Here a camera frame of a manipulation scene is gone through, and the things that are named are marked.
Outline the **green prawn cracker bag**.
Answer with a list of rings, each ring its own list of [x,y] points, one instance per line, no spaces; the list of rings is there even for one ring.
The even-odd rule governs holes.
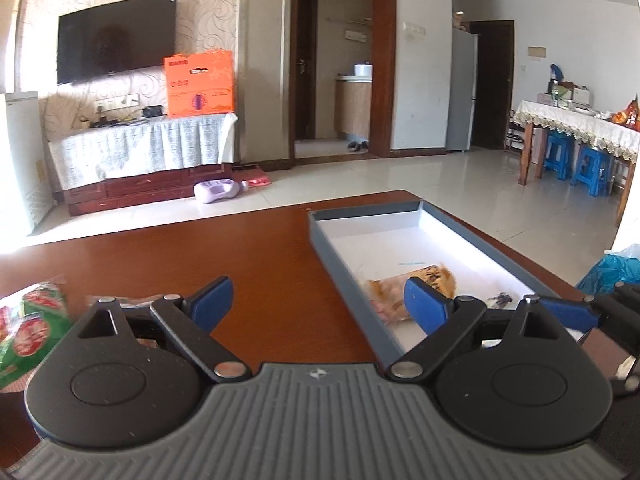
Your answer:
[[[40,282],[1,298],[2,393],[20,392],[72,326],[62,286]]]

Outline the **blue plastic bag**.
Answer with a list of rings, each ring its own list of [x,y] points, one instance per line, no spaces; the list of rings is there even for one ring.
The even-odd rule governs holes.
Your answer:
[[[585,295],[598,296],[612,292],[618,282],[640,283],[640,245],[631,246],[604,256],[577,283],[576,289]]]

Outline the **orange chocolate bar wrapper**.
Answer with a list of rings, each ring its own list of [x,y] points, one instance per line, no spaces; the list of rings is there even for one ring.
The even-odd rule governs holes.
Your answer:
[[[85,304],[87,307],[93,307],[95,304],[100,310],[122,310],[126,308],[146,308],[156,300],[167,300],[181,308],[184,304],[183,296],[178,294],[152,295],[143,298],[131,298],[124,296],[85,296]]]

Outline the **wooden dining table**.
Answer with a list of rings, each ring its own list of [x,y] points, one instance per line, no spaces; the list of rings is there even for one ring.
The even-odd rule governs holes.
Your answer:
[[[544,163],[544,144],[546,144],[548,131],[551,130],[551,129],[546,129],[546,128],[535,128],[533,125],[527,125],[527,126],[525,126],[523,128],[525,129],[525,132],[524,132],[524,146],[523,146],[523,149],[521,151],[520,174],[518,175],[518,184],[520,184],[520,185],[526,185],[526,183],[527,183],[529,164],[533,161],[532,154],[533,154],[533,145],[534,145],[534,131],[536,129],[540,129],[542,131],[542,133],[540,135],[540,141],[539,141],[538,158],[535,160],[535,162],[536,162],[536,174],[535,174],[535,177],[540,179],[544,175],[544,172],[546,171],[546,170],[542,170],[542,164]],[[579,145],[580,144],[587,144],[587,143],[582,143],[582,142],[578,141],[575,138],[574,138],[574,141],[575,141],[574,157],[573,157],[573,163],[572,163],[572,172],[570,173],[570,177],[569,177],[570,180],[572,180],[572,177],[573,177],[573,174],[574,174],[574,170],[575,170],[575,166],[576,166],[576,160],[577,160],[577,156],[578,156]],[[620,159],[623,162],[626,162],[626,164],[628,165],[626,183],[625,183],[625,186],[623,188],[623,196],[620,199],[620,203],[618,204],[618,208],[617,208],[617,212],[616,212],[615,223],[616,224],[620,224],[620,222],[622,221],[622,218],[623,218],[623,214],[624,214],[625,208],[626,208],[626,203],[627,203],[628,196],[629,196],[629,193],[630,193],[631,183],[632,183],[632,180],[634,180],[634,170],[636,170],[636,166],[638,164],[638,160],[636,162],[628,162],[628,160],[615,157],[614,155],[612,155],[612,157],[613,157],[613,160],[614,159]]]

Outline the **blue plastic stool right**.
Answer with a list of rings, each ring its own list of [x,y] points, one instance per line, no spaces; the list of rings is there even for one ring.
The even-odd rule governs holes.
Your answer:
[[[609,196],[613,157],[610,153],[580,144],[571,185],[582,183],[592,197]]]

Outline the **blue plastic stool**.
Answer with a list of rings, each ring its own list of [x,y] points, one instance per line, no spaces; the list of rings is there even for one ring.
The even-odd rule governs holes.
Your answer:
[[[582,183],[592,197],[609,196],[613,157],[610,153],[580,144],[571,185]]]
[[[542,170],[554,171],[559,180],[567,180],[572,172],[575,141],[558,130],[549,130],[544,144]]]

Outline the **blue plastic stool left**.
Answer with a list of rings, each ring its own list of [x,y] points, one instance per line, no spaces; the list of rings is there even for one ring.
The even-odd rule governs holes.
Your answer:
[[[549,130],[544,144],[542,170],[554,171],[559,180],[567,180],[572,172],[575,141],[558,130]]]

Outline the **lace table cloth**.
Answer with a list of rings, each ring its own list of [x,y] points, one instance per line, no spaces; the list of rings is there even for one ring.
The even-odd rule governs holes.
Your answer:
[[[535,128],[558,130],[628,162],[638,160],[638,131],[606,120],[574,110],[529,101],[521,102],[513,119],[522,127],[533,125]]]

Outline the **red wooden TV cabinet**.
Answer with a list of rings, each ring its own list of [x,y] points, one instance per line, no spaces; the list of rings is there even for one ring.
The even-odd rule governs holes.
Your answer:
[[[63,192],[72,217],[112,209],[178,200],[194,195],[201,181],[227,179],[231,164],[202,165],[193,168],[163,170],[134,177],[106,179]]]

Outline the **grey shallow box tray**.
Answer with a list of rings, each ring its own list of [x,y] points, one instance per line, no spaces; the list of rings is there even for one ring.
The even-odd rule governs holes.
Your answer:
[[[439,264],[454,274],[459,294],[478,299],[500,292],[515,301],[534,292],[565,295],[548,278],[424,202],[313,210],[308,220],[314,251],[383,366],[426,333],[413,321],[383,322],[369,299],[370,281]]]

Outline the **white chest freezer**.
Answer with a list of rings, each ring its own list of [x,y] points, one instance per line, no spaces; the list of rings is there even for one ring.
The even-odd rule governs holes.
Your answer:
[[[29,236],[54,207],[36,92],[1,95],[1,234]]]

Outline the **white purple detergent bottle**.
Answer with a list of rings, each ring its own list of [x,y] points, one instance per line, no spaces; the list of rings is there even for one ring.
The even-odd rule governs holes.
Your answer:
[[[216,179],[198,182],[193,187],[194,197],[203,204],[211,204],[218,200],[230,200],[248,190],[246,181],[233,179]]]

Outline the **white blue patterned cloth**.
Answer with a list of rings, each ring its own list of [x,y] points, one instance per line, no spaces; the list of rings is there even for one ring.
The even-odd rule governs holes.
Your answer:
[[[49,143],[64,191],[157,171],[228,164],[234,159],[233,113],[156,118],[135,126],[73,132]]]

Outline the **silver refrigerator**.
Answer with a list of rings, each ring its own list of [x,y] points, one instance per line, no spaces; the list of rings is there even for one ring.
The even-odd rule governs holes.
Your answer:
[[[477,36],[452,31],[451,77],[446,150],[466,152],[471,147],[476,98]]]

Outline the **black set-top box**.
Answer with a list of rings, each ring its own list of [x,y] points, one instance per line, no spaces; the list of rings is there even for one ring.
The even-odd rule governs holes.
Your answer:
[[[150,105],[142,108],[141,116],[143,118],[157,118],[165,115],[164,108],[161,105]]]

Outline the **pair of slippers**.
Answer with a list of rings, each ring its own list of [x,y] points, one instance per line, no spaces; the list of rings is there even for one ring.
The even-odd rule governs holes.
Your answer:
[[[352,141],[347,144],[349,153],[366,152],[369,149],[369,143],[366,140]]]

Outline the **orange cardboard gift box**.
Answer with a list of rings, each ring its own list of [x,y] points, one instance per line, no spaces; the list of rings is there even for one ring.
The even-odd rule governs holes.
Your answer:
[[[209,50],[164,58],[167,115],[171,118],[235,112],[233,53]]]

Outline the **kitchen cabinet with pot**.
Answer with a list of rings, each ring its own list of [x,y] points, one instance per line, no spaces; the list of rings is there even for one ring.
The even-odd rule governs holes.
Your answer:
[[[354,65],[354,72],[335,78],[334,131],[344,138],[369,141],[373,65]]]

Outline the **black wall television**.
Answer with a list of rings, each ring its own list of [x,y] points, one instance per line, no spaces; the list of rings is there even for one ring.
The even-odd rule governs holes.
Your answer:
[[[160,66],[175,54],[178,0],[122,0],[58,18],[56,82]]]

